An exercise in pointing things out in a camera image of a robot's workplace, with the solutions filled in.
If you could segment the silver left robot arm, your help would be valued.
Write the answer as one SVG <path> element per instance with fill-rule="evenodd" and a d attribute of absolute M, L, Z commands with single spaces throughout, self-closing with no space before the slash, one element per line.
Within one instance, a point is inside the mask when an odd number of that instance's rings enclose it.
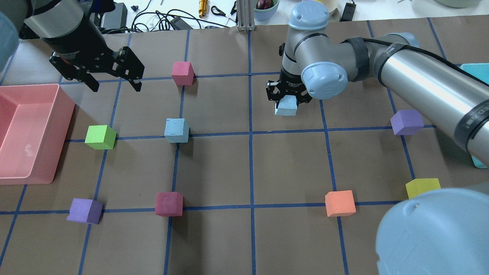
<path fill-rule="evenodd" d="M 51 49 L 50 63 L 66 80 L 85 83 L 93 92 L 93 73 L 107 73 L 141 91 L 145 66 L 128 47 L 117 52 L 77 0 L 2 0 L 1 68 L 16 52 L 22 26 L 28 26 Z"/>

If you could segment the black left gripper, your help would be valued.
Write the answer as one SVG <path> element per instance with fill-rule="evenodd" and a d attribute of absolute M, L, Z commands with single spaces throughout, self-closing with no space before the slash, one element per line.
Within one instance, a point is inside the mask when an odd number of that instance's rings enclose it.
<path fill-rule="evenodd" d="M 145 66 L 127 46 L 117 52 L 111 50 L 102 36 L 64 36 L 50 38 L 53 50 L 50 63 L 68 80 L 79 80 L 93 92 L 98 92 L 99 82 L 91 73 L 108 73 L 130 83 L 136 92 L 142 89 L 141 79 Z"/>

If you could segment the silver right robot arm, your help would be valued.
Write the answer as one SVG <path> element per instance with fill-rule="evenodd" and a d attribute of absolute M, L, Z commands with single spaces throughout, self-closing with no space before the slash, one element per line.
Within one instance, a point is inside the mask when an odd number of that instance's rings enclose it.
<path fill-rule="evenodd" d="M 277 82 L 267 96 L 279 106 L 339 95 L 349 82 L 377 78 L 447 134 L 463 151 L 488 164 L 488 84 L 419 48 L 412 34 L 353 37 L 338 45 L 325 33 L 329 12 L 299 2 L 288 22 Z M 381 275 L 487 275 L 488 181 L 428 191 L 399 202 L 382 218 L 376 238 Z"/>

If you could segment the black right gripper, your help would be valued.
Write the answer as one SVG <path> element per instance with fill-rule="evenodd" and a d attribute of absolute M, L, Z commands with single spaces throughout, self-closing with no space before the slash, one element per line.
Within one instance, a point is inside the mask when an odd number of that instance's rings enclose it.
<path fill-rule="evenodd" d="M 299 115 L 304 104 L 309 103 L 312 97 L 307 92 L 300 75 L 292 74 L 286 70 L 281 70 L 277 81 L 267 81 L 266 85 L 267 99 L 274 101 L 274 111 L 280 111 L 280 100 L 286 95 L 292 95 L 296 98 L 296 115 Z"/>

